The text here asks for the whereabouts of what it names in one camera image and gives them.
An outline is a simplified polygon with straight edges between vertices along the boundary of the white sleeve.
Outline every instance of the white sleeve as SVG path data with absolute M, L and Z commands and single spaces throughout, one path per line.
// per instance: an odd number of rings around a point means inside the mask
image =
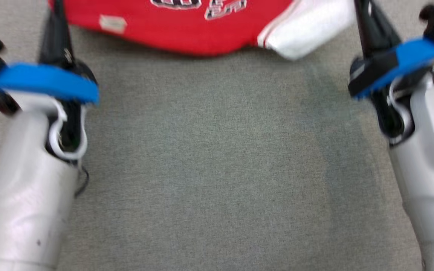
M 258 45 L 297 60 L 355 21 L 353 0 L 294 0 L 258 36 Z

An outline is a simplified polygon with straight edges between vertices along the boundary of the black cable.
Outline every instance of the black cable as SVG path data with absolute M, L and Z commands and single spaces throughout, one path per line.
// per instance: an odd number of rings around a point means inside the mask
M 78 190 L 76 190 L 75 198 L 81 196 L 81 194 L 83 194 L 83 192 L 85 192 L 86 187 L 90 183 L 90 174 L 88 173 L 88 170 L 86 170 L 86 168 L 84 166 L 82 166 L 81 171 L 83 171 L 86 174 L 86 178 L 85 178 L 85 182 L 81 185 L 81 187 L 78 188 Z

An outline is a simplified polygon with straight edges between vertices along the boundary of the gray carpet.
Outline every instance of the gray carpet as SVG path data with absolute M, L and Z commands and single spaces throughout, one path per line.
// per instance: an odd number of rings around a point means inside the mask
M 427 0 L 379 2 L 403 36 L 422 32 Z M 44 11 L 0 0 L 7 60 L 35 59 Z M 355 26 L 294 63 L 72 33 L 102 103 L 58 270 L 420 269 L 372 107 L 347 94 Z

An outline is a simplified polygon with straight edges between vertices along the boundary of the red fabric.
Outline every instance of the red fabric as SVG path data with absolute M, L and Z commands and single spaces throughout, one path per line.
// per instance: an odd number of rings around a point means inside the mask
M 103 31 L 100 16 L 123 17 L 127 26 L 119 35 L 138 43 L 192 55 L 220 55 L 255 45 L 262 29 L 279 16 L 292 0 L 247 0 L 246 7 L 224 17 L 206 20 L 212 0 L 198 8 L 172 9 L 152 1 L 172 0 L 65 0 L 71 24 Z M 191 3 L 193 0 L 180 3 Z M 224 0 L 223 4 L 235 2 Z

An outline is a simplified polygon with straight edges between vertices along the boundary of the garment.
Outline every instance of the garment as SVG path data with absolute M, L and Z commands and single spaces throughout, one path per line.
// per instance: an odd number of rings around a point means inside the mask
M 246 46 L 297 59 L 354 20 L 352 0 L 65 0 L 71 24 L 192 55 Z

